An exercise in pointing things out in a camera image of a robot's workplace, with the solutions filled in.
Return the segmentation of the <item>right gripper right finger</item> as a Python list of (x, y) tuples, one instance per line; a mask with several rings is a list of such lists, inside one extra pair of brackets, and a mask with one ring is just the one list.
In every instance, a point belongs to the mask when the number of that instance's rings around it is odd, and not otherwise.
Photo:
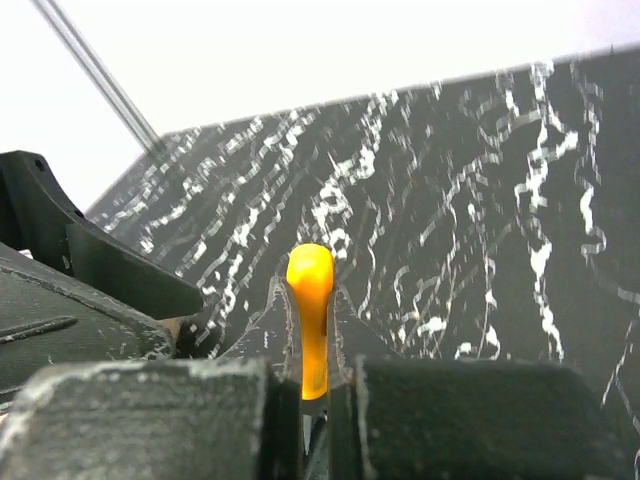
[(330, 390), (351, 381), (358, 355), (371, 358), (399, 357), (358, 317), (348, 290), (344, 285), (338, 285), (331, 294), (328, 307)]

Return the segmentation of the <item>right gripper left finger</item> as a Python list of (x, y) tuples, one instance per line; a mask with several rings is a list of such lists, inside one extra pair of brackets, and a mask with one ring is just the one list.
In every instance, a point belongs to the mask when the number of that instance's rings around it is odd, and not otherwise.
[(269, 282), (266, 304), (242, 336), (215, 361), (218, 375), (258, 375), (269, 371), (278, 381), (302, 387), (299, 313), (283, 277)]

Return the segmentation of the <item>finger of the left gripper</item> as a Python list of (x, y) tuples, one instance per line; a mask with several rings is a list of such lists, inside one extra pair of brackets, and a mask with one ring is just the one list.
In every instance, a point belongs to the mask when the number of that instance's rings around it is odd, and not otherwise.
[(65, 362), (154, 360), (174, 355), (161, 323), (1, 246), (1, 393)]
[(1, 242), (158, 320), (203, 309), (197, 287), (87, 220), (36, 153), (1, 155)]

